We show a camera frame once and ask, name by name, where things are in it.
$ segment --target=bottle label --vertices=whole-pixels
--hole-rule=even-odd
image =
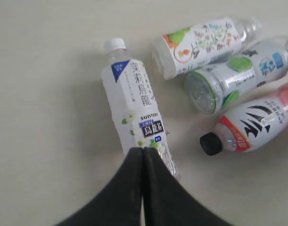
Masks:
[[[124,133],[119,136],[125,152],[134,146],[166,146],[164,124],[144,64],[131,59],[111,65],[111,70],[109,90],[117,93],[110,106],[117,130]]]
[[[216,110],[223,109],[248,91],[283,77],[288,71],[284,48],[272,41],[261,41],[234,56],[227,63],[206,65],[196,70],[207,80],[213,74],[218,80],[211,87],[215,95]]]
[[[277,93],[228,111],[218,123],[227,126],[237,141],[237,152],[253,151],[288,126],[288,84]]]
[[[241,49],[241,40],[233,21],[224,17],[164,35],[176,74],[216,62]]]

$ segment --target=white tabletop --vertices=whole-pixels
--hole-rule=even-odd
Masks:
[[[154,37],[224,15],[259,18],[260,38],[288,35],[288,0],[0,0],[0,226],[63,220],[121,165],[100,79],[113,37],[148,68],[190,194],[237,226],[288,226],[288,130],[258,151],[209,157],[197,138],[218,115],[196,112],[182,78],[158,82],[151,70]]]

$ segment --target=lying bottle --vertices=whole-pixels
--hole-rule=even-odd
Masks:
[[[241,95],[288,73],[288,37],[263,40],[226,63],[188,73],[185,89],[205,114],[229,106]]]
[[[144,64],[128,56],[122,39],[107,41],[105,51],[110,65],[103,69],[102,80],[124,153],[135,146],[154,147],[172,175],[178,178]]]
[[[208,155],[223,149],[234,152],[253,151],[288,127],[288,83],[266,97],[227,111],[214,132],[200,138]]]
[[[254,19],[223,17],[157,38],[153,59],[166,80],[218,62],[245,48],[260,31]]]

